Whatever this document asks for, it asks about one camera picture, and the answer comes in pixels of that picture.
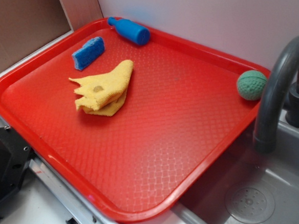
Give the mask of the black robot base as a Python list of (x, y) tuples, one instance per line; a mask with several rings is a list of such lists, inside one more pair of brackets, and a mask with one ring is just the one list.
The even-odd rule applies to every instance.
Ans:
[(17, 131), (0, 128), (0, 205), (21, 190), (32, 153)]

